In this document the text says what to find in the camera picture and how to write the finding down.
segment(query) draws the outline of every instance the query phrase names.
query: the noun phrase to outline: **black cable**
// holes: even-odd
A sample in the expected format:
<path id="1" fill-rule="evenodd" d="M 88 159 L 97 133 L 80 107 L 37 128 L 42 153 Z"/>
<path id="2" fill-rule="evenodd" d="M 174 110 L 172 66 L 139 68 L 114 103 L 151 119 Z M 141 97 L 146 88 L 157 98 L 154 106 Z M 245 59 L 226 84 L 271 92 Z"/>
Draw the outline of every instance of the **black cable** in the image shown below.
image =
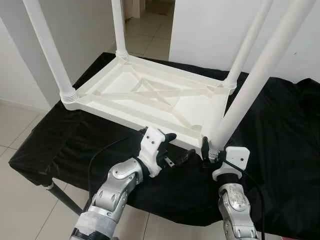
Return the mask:
<path id="1" fill-rule="evenodd" d="M 109 145 L 106 145 L 104 146 L 103 148 L 101 148 L 99 151 L 97 151 L 93 157 L 91 158 L 90 162 L 89 162 L 89 166 L 88 166 L 88 191 L 89 191 L 89 200 L 88 200 L 88 205 L 90 206 L 91 202 L 92 202 L 92 198 L 94 196 L 93 192 L 92 192 L 92 183 L 91 183 L 91 174 L 92 174 L 92 163 L 94 161 L 94 159 L 99 155 L 101 154 L 104 150 L 112 147 L 113 145 L 115 144 L 118 144 L 124 140 L 128 139 L 128 137 L 124 137 L 122 139 L 119 139 L 117 141 L 114 141 L 113 143 L 109 144 Z"/>
<path id="2" fill-rule="evenodd" d="M 259 196 L 260 196 L 260 200 L 261 200 L 261 240 L 265 240 L 265 200 L 264 197 L 262 195 L 261 189 L 258 185 L 258 183 L 253 179 L 253 177 L 251 177 L 248 173 L 246 173 L 244 170 L 242 170 L 241 168 L 239 168 L 238 166 L 232 164 L 231 162 L 227 161 L 227 160 L 223 160 L 226 164 L 230 165 L 231 167 L 233 167 L 234 169 L 237 169 L 239 172 L 241 172 L 242 174 L 246 175 L 256 186 L 256 189 L 258 190 Z"/>

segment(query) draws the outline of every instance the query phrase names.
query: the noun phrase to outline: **robotic hand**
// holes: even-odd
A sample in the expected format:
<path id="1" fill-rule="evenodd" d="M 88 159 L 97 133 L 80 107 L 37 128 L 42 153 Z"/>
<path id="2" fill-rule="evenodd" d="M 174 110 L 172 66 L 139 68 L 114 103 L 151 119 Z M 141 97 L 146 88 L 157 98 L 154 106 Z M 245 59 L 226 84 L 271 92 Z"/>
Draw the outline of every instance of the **robotic hand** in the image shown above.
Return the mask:
<path id="1" fill-rule="evenodd" d="M 167 146 L 177 137 L 148 127 L 138 157 L 114 165 L 98 189 L 88 210 L 75 224 L 70 240 L 109 240 L 127 203 L 128 195 L 144 177 L 156 177 L 162 168 L 175 164 L 167 157 Z"/>
<path id="2" fill-rule="evenodd" d="M 209 143 L 204 137 L 201 153 L 203 165 L 214 170 L 212 178 L 220 185 L 218 207 L 226 239 L 257 240 L 257 231 L 250 217 L 250 203 L 242 185 L 238 183 L 242 173 L 228 164 L 245 170 L 250 151 L 246 147 L 228 146 L 219 153 L 215 163 L 210 163 Z"/>

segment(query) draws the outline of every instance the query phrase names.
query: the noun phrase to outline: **metal table leg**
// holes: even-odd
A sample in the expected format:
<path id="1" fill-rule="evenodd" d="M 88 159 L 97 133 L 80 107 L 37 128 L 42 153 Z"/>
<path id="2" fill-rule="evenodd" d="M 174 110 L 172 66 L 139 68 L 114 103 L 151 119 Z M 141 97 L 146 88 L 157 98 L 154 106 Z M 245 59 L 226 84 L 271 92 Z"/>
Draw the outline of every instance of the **metal table leg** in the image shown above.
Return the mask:
<path id="1" fill-rule="evenodd" d="M 82 209 L 67 195 L 65 192 L 58 187 L 53 181 L 51 185 L 44 186 L 46 190 L 52 193 L 57 199 L 63 202 L 68 208 L 74 211 L 77 215 L 83 212 Z"/>

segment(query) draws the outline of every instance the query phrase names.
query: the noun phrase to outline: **black fabric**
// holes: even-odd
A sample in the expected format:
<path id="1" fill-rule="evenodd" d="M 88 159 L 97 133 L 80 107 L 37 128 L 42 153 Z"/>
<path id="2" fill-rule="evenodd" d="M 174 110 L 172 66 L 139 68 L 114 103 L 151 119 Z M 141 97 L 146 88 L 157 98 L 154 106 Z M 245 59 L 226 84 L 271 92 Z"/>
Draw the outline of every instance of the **black fabric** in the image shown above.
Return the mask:
<path id="1" fill-rule="evenodd" d="M 74 85 L 80 87 L 114 54 L 103 53 Z M 228 72 L 192 65 L 155 61 L 223 80 Z M 247 77 L 241 73 L 239 87 Z M 229 144 L 250 150 L 247 172 L 260 184 L 266 203 L 266 231 L 286 237 L 320 238 L 320 84 L 304 79 L 298 84 L 271 77 L 236 129 Z M 82 110 L 68 111 L 59 101 L 10 160 L 12 168 L 35 185 L 52 177 L 88 189 L 87 169 L 99 149 L 127 140 L 100 154 L 93 163 L 97 188 L 110 167 L 139 150 L 141 135 L 132 129 Z M 186 151 L 169 145 L 169 157 Z M 221 220 L 218 185 L 209 169 L 200 168 L 193 154 L 179 168 L 166 168 L 147 178 L 130 194 L 128 204 L 175 221 L 206 226 Z M 251 216 L 260 229 L 261 203 L 257 189 L 245 176 L 241 183 L 251 203 Z"/>

